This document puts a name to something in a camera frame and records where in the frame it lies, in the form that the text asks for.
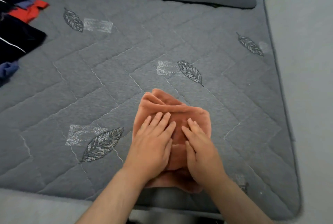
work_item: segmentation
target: white floor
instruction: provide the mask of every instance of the white floor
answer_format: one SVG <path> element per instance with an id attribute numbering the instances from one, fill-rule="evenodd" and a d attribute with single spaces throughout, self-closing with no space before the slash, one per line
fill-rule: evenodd
<path id="1" fill-rule="evenodd" d="M 333 0 L 267 0 L 303 192 L 297 223 L 333 217 Z M 74 223 L 89 202 L 0 190 L 0 223 Z M 194 217 L 133 211 L 141 223 L 194 223 Z"/>

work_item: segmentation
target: forearm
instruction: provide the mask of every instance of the forearm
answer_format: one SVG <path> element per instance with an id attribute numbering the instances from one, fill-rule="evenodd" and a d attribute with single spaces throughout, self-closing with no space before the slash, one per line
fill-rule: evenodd
<path id="1" fill-rule="evenodd" d="M 263 224 L 273 222 L 229 178 L 208 193 L 228 224 Z"/>
<path id="2" fill-rule="evenodd" d="M 121 169 L 77 224 L 123 224 L 133 209 L 145 182 Z"/>

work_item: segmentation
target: person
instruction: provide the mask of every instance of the person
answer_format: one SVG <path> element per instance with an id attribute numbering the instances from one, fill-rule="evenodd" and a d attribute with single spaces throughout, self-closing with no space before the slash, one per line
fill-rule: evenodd
<path id="1" fill-rule="evenodd" d="M 176 122 L 170 113 L 149 116 L 132 141 L 123 167 L 114 175 L 94 203 L 76 224 L 123 224 L 147 182 L 166 167 L 171 151 L 171 135 Z M 200 126 L 188 119 L 182 127 L 186 141 L 187 165 L 228 224 L 273 223 L 224 171 L 222 160 L 211 139 Z"/>

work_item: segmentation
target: folded orange clothing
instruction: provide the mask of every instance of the folded orange clothing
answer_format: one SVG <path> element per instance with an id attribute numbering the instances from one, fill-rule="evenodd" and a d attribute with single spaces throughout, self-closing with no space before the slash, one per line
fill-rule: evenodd
<path id="1" fill-rule="evenodd" d="M 199 193 L 202 187 L 192 178 L 187 168 L 186 146 L 187 140 L 181 130 L 182 126 L 189 128 L 187 119 L 196 121 L 208 137 L 211 135 L 210 115 L 206 110 L 199 107 L 188 106 L 173 96 L 160 89 L 146 92 L 141 99 L 139 109 L 133 125 L 133 139 L 143 124 L 144 120 L 156 113 L 171 113 L 169 123 L 175 121 L 176 128 L 171 136 L 173 145 L 170 158 L 165 171 L 150 180 L 146 187 L 178 187 L 189 193 Z"/>
<path id="2" fill-rule="evenodd" d="M 31 20 L 37 18 L 39 9 L 44 9 L 48 6 L 48 3 L 41 0 L 36 0 L 34 4 L 27 7 L 27 9 L 16 8 L 10 11 L 8 14 L 18 18 L 19 20 L 22 20 L 25 23 L 29 23 Z"/>

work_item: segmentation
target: mattress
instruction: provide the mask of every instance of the mattress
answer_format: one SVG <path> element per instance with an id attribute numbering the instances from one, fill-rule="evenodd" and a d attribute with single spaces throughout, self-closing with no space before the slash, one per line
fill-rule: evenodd
<path id="1" fill-rule="evenodd" d="M 226 172 L 269 217 L 298 214 L 292 138 L 263 0 L 251 10 L 44 1 L 50 7 L 31 25 L 46 41 L 0 87 L 0 187 L 94 200 L 126 159 L 141 97 L 160 88 L 210 113 Z M 108 148 L 92 155 L 103 135 Z M 144 189 L 136 207 L 218 213 L 204 192 L 177 188 Z"/>

